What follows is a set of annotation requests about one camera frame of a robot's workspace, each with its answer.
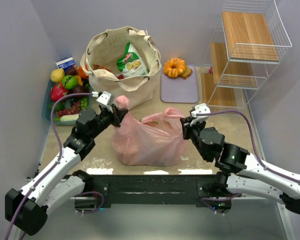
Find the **pink plastic grocery bag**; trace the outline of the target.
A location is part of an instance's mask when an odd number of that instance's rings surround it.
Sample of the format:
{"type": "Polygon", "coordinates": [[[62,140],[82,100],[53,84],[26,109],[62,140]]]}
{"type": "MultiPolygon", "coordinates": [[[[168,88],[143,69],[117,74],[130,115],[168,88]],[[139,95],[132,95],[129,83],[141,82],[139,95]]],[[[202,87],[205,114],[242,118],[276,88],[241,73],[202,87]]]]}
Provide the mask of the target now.
{"type": "Polygon", "coordinates": [[[112,135],[117,160],[126,166],[173,166],[183,154],[181,119],[185,116],[174,107],[140,120],[128,112],[112,135]]]}

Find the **green white chips bag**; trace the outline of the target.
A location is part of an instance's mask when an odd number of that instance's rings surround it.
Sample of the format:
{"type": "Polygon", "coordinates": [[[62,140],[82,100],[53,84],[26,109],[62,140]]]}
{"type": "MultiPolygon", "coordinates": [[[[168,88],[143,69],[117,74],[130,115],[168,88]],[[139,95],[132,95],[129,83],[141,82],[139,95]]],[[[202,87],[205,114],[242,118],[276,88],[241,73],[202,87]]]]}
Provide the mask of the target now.
{"type": "Polygon", "coordinates": [[[116,61],[116,67],[124,78],[145,76],[148,74],[145,62],[130,42],[126,44],[123,56],[116,61]]]}

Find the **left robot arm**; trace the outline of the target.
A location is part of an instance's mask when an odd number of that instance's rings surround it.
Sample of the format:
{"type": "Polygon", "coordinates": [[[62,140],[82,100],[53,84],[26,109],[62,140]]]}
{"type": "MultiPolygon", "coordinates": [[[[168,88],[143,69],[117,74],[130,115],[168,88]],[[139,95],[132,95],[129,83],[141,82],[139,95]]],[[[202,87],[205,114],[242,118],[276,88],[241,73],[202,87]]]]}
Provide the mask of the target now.
{"type": "Polygon", "coordinates": [[[84,189],[93,178],[78,170],[65,182],[61,179],[80,163],[94,148],[95,138],[110,125],[119,127],[128,109],[116,105],[103,107],[97,114],[88,108],[80,112],[70,136],[46,168],[20,190],[11,189],[5,195],[5,218],[33,236],[46,223],[48,216],[72,197],[85,195],[84,189]]]}

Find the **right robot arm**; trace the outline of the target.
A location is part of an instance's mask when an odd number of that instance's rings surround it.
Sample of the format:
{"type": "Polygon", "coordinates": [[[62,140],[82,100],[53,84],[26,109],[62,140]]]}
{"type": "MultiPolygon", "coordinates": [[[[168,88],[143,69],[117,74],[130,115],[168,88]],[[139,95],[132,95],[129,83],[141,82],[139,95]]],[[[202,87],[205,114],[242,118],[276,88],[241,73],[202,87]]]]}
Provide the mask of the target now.
{"type": "Polygon", "coordinates": [[[202,202],[215,211],[219,202],[242,195],[274,200],[300,215],[300,174],[277,167],[248,150],[228,143],[214,127],[206,127],[202,116],[180,120],[182,135],[191,140],[206,162],[214,162],[218,172],[212,183],[202,186],[208,193],[202,202]]]}

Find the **cream canvas tote bag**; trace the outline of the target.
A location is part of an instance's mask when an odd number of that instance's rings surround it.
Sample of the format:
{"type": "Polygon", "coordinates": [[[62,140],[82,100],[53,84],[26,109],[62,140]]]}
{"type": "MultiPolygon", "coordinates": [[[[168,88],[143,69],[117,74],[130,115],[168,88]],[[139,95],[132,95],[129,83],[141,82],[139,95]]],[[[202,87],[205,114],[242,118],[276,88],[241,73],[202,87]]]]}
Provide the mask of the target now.
{"type": "Polygon", "coordinates": [[[80,67],[95,91],[126,96],[132,109],[153,98],[161,80],[162,64],[148,32],[125,26],[95,35],[80,67]]]}

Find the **large red cookie bag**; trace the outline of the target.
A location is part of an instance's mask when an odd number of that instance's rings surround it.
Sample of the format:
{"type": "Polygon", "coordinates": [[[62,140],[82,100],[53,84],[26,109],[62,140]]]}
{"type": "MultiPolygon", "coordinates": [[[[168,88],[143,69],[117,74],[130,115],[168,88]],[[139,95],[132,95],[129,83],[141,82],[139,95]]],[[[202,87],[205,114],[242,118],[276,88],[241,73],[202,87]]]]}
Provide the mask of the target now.
{"type": "Polygon", "coordinates": [[[104,76],[108,73],[112,73],[112,71],[108,67],[98,64],[93,64],[93,72],[99,76],[104,76]]]}

